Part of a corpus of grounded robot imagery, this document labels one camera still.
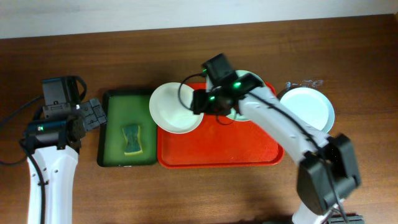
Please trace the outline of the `white plate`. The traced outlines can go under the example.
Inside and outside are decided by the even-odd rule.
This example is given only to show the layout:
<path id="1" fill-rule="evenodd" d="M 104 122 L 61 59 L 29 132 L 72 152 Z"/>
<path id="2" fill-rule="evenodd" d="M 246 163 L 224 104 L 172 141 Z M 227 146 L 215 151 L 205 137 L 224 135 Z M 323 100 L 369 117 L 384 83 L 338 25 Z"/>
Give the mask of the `white plate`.
<path id="1" fill-rule="evenodd" d="M 204 114 L 193 114 L 186 109 L 193 99 L 194 89 L 183 84 L 180 92 L 180 83 L 165 83 L 152 93 L 149 101 L 149 110 L 152 119 L 163 130 L 174 134 L 185 134 L 196 129 L 202 122 Z"/>

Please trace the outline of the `yellow green scrub sponge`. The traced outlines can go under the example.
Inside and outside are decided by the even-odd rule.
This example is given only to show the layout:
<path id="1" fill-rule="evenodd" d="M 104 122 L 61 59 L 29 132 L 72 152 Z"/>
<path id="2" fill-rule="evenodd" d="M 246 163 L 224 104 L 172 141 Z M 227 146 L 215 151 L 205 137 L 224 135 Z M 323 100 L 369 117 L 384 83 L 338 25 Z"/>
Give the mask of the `yellow green scrub sponge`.
<path id="1" fill-rule="evenodd" d="M 123 135 L 126 142 L 125 156 L 134 156 L 142 153 L 141 127 L 133 124 L 123 128 Z"/>

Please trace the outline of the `light blue plate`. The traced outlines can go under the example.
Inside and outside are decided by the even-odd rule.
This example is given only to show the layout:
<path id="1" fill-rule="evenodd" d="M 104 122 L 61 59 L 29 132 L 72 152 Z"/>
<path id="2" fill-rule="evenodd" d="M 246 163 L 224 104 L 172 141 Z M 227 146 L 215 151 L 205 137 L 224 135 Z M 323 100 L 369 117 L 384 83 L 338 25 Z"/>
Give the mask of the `light blue plate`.
<path id="1" fill-rule="evenodd" d="M 298 87 L 280 97 L 280 102 L 300 119 L 320 131 L 328 133 L 335 122 L 335 111 L 330 100 L 318 90 Z"/>

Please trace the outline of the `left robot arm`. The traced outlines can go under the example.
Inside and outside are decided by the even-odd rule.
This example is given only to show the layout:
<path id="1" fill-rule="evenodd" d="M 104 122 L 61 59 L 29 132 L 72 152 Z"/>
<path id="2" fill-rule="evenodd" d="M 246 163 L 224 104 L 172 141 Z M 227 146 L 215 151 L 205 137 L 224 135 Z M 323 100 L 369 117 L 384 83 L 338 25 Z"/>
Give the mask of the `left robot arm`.
<path id="1" fill-rule="evenodd" d="M 81 140 L 92 129 L 106 124 L 97 98 L 64 109 L 61 117 L 34 115 L 19 144 L 27 155 L 30 171 L 28 223 L 71 223 L 73 180 Z"/>

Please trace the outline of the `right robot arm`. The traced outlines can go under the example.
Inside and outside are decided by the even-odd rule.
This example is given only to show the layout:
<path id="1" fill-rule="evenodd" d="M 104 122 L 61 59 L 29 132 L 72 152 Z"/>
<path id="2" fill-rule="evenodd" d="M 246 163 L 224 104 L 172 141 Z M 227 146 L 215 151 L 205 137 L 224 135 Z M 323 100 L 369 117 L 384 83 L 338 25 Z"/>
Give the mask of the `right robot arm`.
<path id="1" fill-rule="evenodd" d="M 291 223 L 363 223 L 349 217 L 343 201 L 361 185 L 358 162 L 351 140 L 344 134 L 332 137 L 289 111 L 260 80 L 234 72 L 223 80 L 207 71 L 206 88 L 193 94 L 195 113 L 224 114 L 231 108 L 263 129 L 282 146 L 298 167 L 299 209 Z"/>

